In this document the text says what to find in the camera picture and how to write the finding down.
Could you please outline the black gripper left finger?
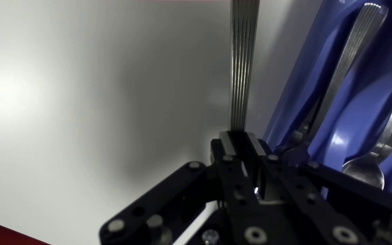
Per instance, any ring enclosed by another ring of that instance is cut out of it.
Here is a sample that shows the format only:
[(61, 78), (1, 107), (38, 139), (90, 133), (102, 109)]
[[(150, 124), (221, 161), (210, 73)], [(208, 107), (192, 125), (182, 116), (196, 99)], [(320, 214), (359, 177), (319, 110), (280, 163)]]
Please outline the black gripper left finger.
[(241, 241), (259, 204), (255, 195), (260, 140), (249, 132), (227, 131), (211, 141), (210, 166), (191, 161), (138, 197), (99, 229), (101, 245), (173, 245), (191, 223), (214, 201), (219, 210), (195, 242)]

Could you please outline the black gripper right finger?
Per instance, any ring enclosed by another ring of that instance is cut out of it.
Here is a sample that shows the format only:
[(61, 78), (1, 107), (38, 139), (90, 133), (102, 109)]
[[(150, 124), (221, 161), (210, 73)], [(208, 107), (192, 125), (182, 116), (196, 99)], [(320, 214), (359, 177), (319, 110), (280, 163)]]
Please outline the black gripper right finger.
[(257, 199), (261, 204), (297, 205), (304, 219), (323, 220), (338, 245), (392, 245), (392, 193), (363, 184), (295, 154), (283, 163), (253, 133), (251, 150), (261, 159)]

